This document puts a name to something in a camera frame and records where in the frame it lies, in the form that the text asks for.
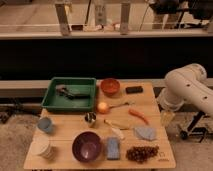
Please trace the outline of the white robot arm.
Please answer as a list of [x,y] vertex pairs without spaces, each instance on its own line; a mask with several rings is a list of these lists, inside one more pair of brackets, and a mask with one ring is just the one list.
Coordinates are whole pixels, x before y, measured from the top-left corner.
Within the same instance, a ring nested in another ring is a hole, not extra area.
[[187,101],[213,117],[213,90],[203,83],[206,79],[205,68],[197,63],[174,69],[165,75],[157,102],[164,110],[178,111]]

